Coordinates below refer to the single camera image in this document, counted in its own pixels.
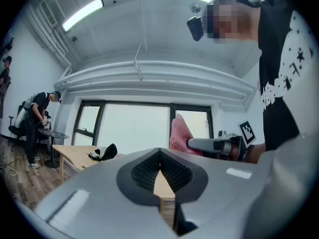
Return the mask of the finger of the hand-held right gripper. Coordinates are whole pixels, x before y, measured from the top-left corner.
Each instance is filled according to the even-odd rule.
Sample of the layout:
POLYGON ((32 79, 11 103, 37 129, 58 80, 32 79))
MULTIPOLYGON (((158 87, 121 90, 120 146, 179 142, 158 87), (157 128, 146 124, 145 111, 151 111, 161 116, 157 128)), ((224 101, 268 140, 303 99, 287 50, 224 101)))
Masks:
POLYGON ((231 140, 229 139, 193 138, 187 141, 187 146, 190 149, 215 154, 229 154, 231 152, 231 140))

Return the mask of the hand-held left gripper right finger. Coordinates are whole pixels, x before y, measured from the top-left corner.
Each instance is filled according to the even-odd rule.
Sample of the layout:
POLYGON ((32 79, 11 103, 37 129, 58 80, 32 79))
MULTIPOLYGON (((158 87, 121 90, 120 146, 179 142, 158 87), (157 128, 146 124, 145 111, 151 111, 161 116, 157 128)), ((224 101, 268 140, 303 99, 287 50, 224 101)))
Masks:
POLYGON ((161 149, 161 170, 175 189, 175 227, 161 239, 241 239, 260 193, 261 166, 161 149))

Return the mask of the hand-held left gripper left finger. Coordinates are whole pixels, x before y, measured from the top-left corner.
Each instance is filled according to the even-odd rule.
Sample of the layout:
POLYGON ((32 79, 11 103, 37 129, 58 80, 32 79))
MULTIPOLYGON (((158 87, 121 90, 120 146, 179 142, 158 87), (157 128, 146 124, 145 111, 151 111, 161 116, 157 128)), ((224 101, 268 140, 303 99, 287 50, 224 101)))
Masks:
POLYGON ((50 192, 34 212, 74 239, 175 239, 157 206, 137 205, 117 185, 120 168, 143 150, 100 162, 50 192))

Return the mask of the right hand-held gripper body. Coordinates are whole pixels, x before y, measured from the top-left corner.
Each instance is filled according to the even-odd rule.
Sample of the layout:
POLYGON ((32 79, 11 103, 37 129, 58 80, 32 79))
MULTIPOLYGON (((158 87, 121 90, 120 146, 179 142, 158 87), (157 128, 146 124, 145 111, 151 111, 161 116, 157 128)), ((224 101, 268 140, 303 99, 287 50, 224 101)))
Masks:
POLYGON ((256 140, 256 135, 248 120, 238 123, 238 127, 239 134, 227 133, 225 130, 218 132, 218 139, 231 140, 231 152, 216 154, 217 159, 243 161, 246 158, 248 148, 256 140))

